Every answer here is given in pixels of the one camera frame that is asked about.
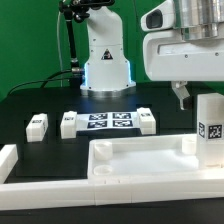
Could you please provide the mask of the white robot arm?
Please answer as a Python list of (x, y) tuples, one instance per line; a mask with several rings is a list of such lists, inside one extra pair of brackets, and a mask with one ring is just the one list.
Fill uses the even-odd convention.
[[(83, 89), (115, 94), (134, 87), (123, 54), (122, 20), (107, 8), (112, 0), (84, 0), (90, 56)], [(224, 0), (164, 0), (141, 17), (145, 73), (169, 81), (180, 107), (191, 104), (189, 81), (224, 81)]]

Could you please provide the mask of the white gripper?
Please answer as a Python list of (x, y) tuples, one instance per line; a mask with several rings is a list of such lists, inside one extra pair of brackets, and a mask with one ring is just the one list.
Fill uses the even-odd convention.
[(224, 1), (165, 1), (141, 28), (146, 74), (172, 81), (182, 110), (191, 105), (186, 81), (224, 81)]

